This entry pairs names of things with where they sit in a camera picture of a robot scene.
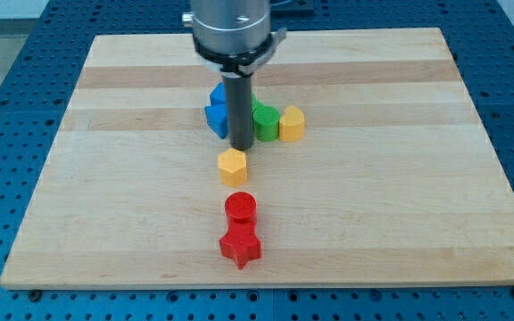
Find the black mounting clamp ring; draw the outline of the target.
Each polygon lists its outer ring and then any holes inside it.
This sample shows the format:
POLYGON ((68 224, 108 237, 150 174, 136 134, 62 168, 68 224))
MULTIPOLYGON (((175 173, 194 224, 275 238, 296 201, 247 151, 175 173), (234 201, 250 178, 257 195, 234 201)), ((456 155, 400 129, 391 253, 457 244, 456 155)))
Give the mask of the black mounting clamp ring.
POLYGON ((286 33, 287 28, 271 32, 261 45, 244 53, 215 53, 195 37, 193 40, 195 52, 207 69, 222 76, 252 76, 273 57, 278 45, 286 39, 286 33))

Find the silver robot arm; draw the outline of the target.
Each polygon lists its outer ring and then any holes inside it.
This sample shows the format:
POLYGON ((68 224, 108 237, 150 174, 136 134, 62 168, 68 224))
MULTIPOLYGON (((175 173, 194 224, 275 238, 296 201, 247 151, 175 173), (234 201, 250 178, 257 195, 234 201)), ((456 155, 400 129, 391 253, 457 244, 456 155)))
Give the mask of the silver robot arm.
POLYGON ((286 39, 286 29, 271 30, 269 0, 191 0, 181 22, 192 30, 203 63, 222 77, 230 145, 251 148, 252 76, 286 39))

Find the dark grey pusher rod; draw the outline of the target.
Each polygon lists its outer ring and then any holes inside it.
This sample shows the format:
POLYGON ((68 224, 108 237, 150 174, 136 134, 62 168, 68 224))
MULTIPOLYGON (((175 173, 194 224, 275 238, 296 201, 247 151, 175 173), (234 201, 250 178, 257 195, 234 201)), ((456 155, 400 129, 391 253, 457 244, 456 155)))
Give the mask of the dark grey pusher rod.
POLYGON ((230 145, 245 151, 253 146, 252 79, 222 77, 230 145))

